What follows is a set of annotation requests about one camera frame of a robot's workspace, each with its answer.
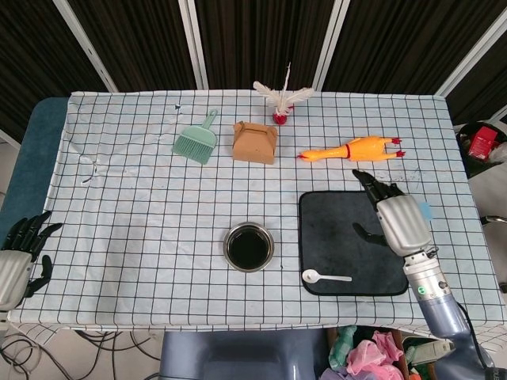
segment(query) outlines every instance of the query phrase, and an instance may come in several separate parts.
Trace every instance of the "yellow rubber chicken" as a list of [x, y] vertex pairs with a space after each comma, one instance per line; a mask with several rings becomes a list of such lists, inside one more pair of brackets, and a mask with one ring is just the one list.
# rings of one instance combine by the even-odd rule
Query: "yellow rubber chicken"
[[302, 152], [298, 158], [309, 162], [322, 160], [323, 158], [348, 158], [351, 161], [382, 161], [405, 155], [405, 152], [401, 150], [395, 153], [386, 153], [384, 150], [386, 143], [399, 144], [401, 141], [399, 137], [359, 137], [338, 148], [307, 150], [306, 152]]

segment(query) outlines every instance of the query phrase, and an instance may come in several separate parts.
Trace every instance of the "white grid tablecloth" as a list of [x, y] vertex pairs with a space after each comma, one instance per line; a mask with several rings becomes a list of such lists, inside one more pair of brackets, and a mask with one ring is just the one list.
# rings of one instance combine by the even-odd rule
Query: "white grid tablecloth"
[[[178, 134], [212, 108], [219, 144], [209, 163], [173, 156]], [[503, 301], [443, 97], [316, 93], [278, 128], [274, 165], [233, 161], [233, 124], [270, 125], [272, 113], [249, 90], [74, 93], [45, 204], [50, 222], [64, 223], [44, 248], [55, 264], [52, 280], [10, 320], [42, 341], [59, 327], [362, 324], [426, 333], [411, 291], [318, 297], [301, 285], [298, 199], [360, 190], [352, 175], [359, 168], [432, 206], [440, 264], [456, 299], [479, 341], [493, 350], [505, 345]], [[406, 156], [373, 163], [295, 158], [366, 135], [401, 137]], [[222, 251], [227, 230], [246, 220], [266, 226], [275, 241], [272, 262], [251, 274], [228, 267]]]

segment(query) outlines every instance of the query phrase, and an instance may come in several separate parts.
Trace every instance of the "black mat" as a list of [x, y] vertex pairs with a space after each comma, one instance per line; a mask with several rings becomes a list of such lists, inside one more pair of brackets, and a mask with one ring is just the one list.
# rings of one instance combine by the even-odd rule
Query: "black mat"
[[315, 295], [400, 295], [408, 282], [403, 259], [388, 247], [368, 244], [354, 231], [381, 234], [379, 220], [364, 192], [307, 192], [299, 198], [301, 272], [351, 276], [352, 282], [321, 279], [305, 283]]

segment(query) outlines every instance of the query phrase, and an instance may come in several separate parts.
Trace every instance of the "robotic hand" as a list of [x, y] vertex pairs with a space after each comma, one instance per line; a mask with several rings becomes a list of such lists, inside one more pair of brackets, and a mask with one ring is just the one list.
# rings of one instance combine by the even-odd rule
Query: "robotic hand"
[[378, 182], [369, 173], [353, 170], [353, 174], [372, 202], [385, 235], [370, 234], [357, 223], [355, 231], [370, 243], [388, 245], [404, 258], [403, 271], [429, 330], [455, 346], [436, 362], [438, 380], [507, 380], [507, 371], [494, 367], [475, 338], [466, 310], [454, 299], [436, 258], [438, 248], [415, 199], [396, 184]]
[[49, 283], [53, 266], [49, 256], [42, 257], [41, 277], [29, 281], [32, 267], [49, 236], [63, 224], [52, 224], [39, 234], [50, 211], [27, 220], [23, 218], [10, 229], [0, 252], [0, 321], [18, 306], [23, 298], [30, 298]]

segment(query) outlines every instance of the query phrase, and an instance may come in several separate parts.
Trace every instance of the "white spoon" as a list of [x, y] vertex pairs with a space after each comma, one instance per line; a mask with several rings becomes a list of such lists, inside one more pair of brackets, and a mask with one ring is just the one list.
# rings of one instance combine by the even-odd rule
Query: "white spoon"
[[352, 281], [352, 277], [348, 277], [347, 275], [320, 275], [314, 269], [307, 269], [306, 271], [303, 272], [301, 277], [303, 277], [303, 281], [305, 283], [316, 283], [320, 279], [333, 279], [335, 281], [346, 281], [346, 282]]

